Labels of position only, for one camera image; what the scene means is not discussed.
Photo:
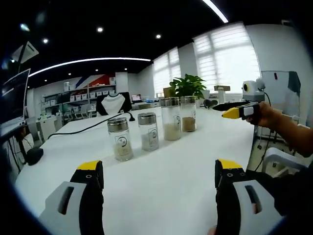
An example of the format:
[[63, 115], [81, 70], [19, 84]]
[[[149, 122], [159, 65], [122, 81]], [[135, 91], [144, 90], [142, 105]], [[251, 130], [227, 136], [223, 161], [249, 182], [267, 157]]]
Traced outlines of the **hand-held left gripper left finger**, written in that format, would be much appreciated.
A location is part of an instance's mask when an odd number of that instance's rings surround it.
[[103, 235], [102, 161], [81, 164], [45, 200], [39, 221], [53, 235]]

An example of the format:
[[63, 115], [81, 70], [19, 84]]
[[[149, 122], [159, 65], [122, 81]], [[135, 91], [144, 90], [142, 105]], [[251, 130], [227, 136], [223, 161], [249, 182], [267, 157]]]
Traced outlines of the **person's right hand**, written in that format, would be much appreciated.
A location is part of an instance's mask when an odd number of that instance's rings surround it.
[[247, 118], [247, 122], [252, 125], [258, 125], [276, 130], [281, 119], [284, 117], [279, 111], [273, 109], [269, 103], [262, 101], [258, 104], [259, 113]]

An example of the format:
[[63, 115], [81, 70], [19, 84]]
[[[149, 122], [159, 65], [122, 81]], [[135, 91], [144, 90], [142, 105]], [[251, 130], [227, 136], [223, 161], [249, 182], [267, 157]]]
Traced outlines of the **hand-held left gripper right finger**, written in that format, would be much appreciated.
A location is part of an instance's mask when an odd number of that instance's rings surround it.
[[234, 161], [215, 161], [217, 235], [269, 235], [284, 217], [272, 195]]

